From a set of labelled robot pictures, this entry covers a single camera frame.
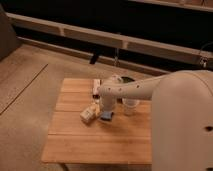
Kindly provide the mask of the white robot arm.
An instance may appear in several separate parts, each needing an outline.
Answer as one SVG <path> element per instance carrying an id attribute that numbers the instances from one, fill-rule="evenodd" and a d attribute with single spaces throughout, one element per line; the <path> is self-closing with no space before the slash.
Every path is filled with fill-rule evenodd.
<path id="1" fill-rule="evenodd" d="M 130 83 L 109 78 L 101 107 L 117 98 L 151 102 L 152 171 L 213 171 L 213 71 L 182 70 Z"/>

